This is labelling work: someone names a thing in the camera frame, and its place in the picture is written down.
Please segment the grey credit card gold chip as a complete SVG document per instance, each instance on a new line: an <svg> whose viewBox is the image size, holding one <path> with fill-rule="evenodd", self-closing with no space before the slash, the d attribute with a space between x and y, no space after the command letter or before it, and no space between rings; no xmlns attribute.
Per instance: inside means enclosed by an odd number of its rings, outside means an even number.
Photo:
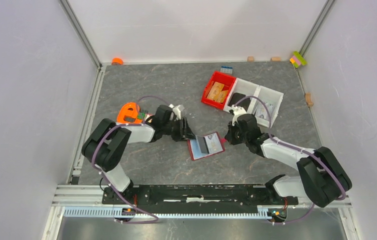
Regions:
<svg viewBox="0 0 377 240"><path fill-rule="evenodd" d="M201 135L195 136L199 150L202 154L209 154L209 147L207 145L206 138Z"/></svg>

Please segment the red leather card holder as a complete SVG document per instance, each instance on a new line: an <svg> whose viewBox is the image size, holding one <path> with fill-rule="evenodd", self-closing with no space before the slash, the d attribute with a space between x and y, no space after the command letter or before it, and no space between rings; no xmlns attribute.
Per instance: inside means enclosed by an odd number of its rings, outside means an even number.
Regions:
<svg viewBox="0 0 377 240"><path fill-rule="evenodd" d="M218 132L201 136L196 135L194 139L188 140L188 149L192 161L207 158L225 151L224 144Z"/></svg>

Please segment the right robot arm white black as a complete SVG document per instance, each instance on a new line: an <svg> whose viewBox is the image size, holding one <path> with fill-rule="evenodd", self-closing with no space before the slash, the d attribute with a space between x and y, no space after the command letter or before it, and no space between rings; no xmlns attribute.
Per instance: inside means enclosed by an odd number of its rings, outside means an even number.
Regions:
<svg viewBox="0 0 377 240"><path fill-rule="evenodd" d="M234 116L227 127L224 138L229 144L244 144L255 155L297 170L297 176L281 174L265 184L265 198L271 204L278 204L285 197L308 198L324 208L333 201L344 200L352 188L352 181L327 147L302 148L284 142L262 132L254 116L248 113Z"/></svg>

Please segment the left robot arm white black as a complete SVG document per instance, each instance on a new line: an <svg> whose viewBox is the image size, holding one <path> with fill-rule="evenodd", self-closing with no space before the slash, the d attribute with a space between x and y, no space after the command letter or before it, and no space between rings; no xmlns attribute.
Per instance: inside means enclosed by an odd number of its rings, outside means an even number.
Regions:
<svg viewBox="0 0 377 240"><path fill-rule="evenodd" d="M196 138L182 116L183 108L161 104L155 114L141 123L119 123L104 118L84 142L81 154L115 190L114 197L120 203L127 204L134 197L132 181L120 164L128 144L154 143L162 136L171 136L175 142Z"/></svg>

